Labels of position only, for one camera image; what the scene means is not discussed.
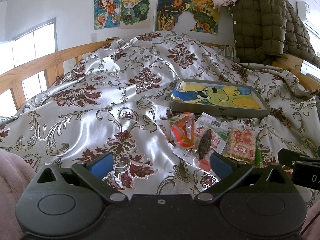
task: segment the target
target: box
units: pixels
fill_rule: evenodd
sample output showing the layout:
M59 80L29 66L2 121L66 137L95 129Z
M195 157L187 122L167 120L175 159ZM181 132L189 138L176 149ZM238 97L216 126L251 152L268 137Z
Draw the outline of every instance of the box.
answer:
M177 82L171 97L171 110L174 112L205 112L258 119L270 114L270 107L251 86L182 79Z

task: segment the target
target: wooden bed frame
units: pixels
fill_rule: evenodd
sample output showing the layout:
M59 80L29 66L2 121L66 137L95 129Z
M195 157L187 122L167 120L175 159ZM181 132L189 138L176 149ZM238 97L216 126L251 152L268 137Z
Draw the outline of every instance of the wooden bed frame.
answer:
M58 77L64 75L63 71L63 62L73 59L76 59L76 64L82 60L82 55L86 53L93 52L102 46L110 43L111 41L117 40L119 38L109 38L106 41L99 41L95 43L89 43L81 46L76 46L69 49L64 49L41 58L29 61L23 65L17 66L4 74L0 75L0 95L7 91L11 90L12 98L16 106L17 111L25 103L25 95L23 92L21 82L28 77L33 76L41 71L44 71L44 76L47 84L47 88L51 87ZM219 47L218 44L206 43L203 44L207 46ZM309 90L320 89L320 83L315 80L307 77L306 75L300 73L295 67L290 67L286 65L285 61L273 62L274 66L279 66L291 71L293 74L299 78L300 84L304 88Z

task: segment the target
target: wall socket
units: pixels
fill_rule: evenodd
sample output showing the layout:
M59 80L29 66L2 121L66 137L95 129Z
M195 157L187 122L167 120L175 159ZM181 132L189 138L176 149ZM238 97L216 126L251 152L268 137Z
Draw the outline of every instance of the wall socket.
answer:
M91 42L97 42L98 41L97 33L91 33L90 38L91 38Z

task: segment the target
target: olive green puffer jacket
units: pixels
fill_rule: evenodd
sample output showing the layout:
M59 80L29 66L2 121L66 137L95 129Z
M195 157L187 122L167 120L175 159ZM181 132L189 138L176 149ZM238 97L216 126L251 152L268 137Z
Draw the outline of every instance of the olive green puffer jacket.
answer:
M287 0L238 0L233 6L236 56L266 63L286 52L320 68L309 34Z

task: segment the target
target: bedspread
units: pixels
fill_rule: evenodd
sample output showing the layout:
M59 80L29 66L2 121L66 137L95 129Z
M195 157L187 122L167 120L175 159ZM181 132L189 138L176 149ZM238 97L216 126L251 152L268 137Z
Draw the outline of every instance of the bedspread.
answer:
M270 105L271 115L262 120L216 116L225 124L254 127L265 166L277 162L281 148L317 156L320 91L306 91L286 70L236 64L222 54L167 31L113 41L27 101L15 116L1 117L0 148L36 171L46 162L69 167L111 152L114 167L105 181L129 197L197 194L218 180L172 153L166 120L172 115L175 82L192 78L251 85ZM319 192L301 190L312 206Z

